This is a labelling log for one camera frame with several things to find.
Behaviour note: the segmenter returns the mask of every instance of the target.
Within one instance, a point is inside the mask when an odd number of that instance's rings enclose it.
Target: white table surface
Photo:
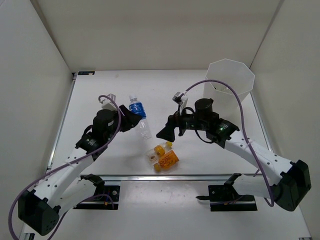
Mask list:
[[[177,105],[171,99],[196,81],[205,70],[96,71],[78,76],[53,167],[60,165],[90,125],[100,109],[97,97],[113,93],[117,103],[129,104],[128,95],[136,93],[142,101],[152,133],[155,135]],[[202,97],[203,87],[189,92],[189,105]],[[265,146],[250,95],[243,101],[248,135]],[[240,126],[238,112],[229,118]],[[215,145],[201,142],[193,131],[176,138],[180,158],[172,175],[254,173],[256,169],[240,157]],[[154,175],[140,153],[134,130],[119,133],[86,174]],[[258,211],[210,212],[209,203],[195,197],[208,195],[208,185],[224,181],[122,181],[118,210],[70,210],[53,239],[60,240],[298,240],[310,237],[299,207],[288,212],[277,205],[270,208],[256,198]],[[24,233],[33,233],[29,227]],[[48,236],[36,235],[35,240]]]
[[[253,174],[257,170],[254,166],[218,145],[203,143],[194,131],[186,131],[184,136],[179,137],[178,129],[176,130],[173,147],[180,161],[174,169],[155,173],[144,156],[148,149],[164,142],[155,136],[165,126],[168,116],[178,107],[172,101],[173,95],[205,79],[205,75],[206,70],[121,70],[96,71],[94,75],[77,76],[53,159],[53,168],[62,164],[81,138],[84,129],[92,124],[97,111],[101,109],[99,95],[113,93],[118,105],[124,104],[128,107],[129,94],[134,93],[145,108],[153,135],[152,141],[142,145],[134,129],[120,132],[98,160],[83,172],[84,174]],[[190,107],[194,108],[195,101],[202,98],[203,90],[204,84],[189,91]],[[250,94],[242,103],[248,136],[266,146]],[[241,126],[238,109],[227,119]]]

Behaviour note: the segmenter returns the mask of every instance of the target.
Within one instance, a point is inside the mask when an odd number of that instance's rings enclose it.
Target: yellow cap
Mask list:
[[[153,165],[153,167],[154,167],[154,170],[156,172],[160,172],[161,171],[161,166],[159,165],[159,163],[156,163],[155,165]]]
[[[170,141],[167,141],[165,144],[166,144],[168,147],[172,147],[172,142],[170,142]]]

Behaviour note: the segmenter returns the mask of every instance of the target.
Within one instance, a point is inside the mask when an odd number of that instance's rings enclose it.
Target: white plastic container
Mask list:
[[[219,80],[230,85],[242,102],[253,89],[255,75],[242,62],[222,59],[209,65],[205,79]],[[212,109],[221,118],[230,116],[239,106],[234,94],[220,83],[206,82],[203,97],[213,99]]]

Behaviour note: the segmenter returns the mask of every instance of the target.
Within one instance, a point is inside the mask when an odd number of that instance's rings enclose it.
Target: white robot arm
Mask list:
[[[175,141],[175,128],[179,128],[179,136],[186,130],[205,131],[210,141],[208,144],[218,144],[223,149],[233,152],[250,164],[261,170],[268,178],[269,190],[266,181],[261,177],[252,177],[235,173],[224,184],[225,191],[230,195],[253,195],[257,197],[274,197],[274,202],[287,211],[294,211],[300,201],[311,188],[309,168],[301,160],[290,161],[280,157],[256,142],[250,142],[257,159],[253,155],[244,134],[233,123],[222,119],[212,110],[212,99],[202,98],[195,102],[195,110],[186,107],[187,98],[180,98],[178,92],[173,100],[179,104],[179,109],[168,117],[165,127],[156,135],[167,141]]]
[[[126,132],[142,119],[124,105],[119,106],[118,112],[111,103],[101,103],[103,109],[97,112],[93,124],[85,129],[63,163],[69,166],[47,176],[31,191],[25,190],[18,199],[18,217],[42,236],[73,206],[104,194],[104,181],[99,176],[89,174],[79,179],[80,173],[107,149],[107,142],[118,130]]]

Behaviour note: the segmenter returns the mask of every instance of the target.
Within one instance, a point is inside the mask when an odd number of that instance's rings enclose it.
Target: cable connector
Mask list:
[[[188,102],[188,96],[187,96],[187,92],[177,92],[172,100],[177,103],[179,105],[179,113],[180,115],[182,114],[183,109],[187,106],[187,102]]]

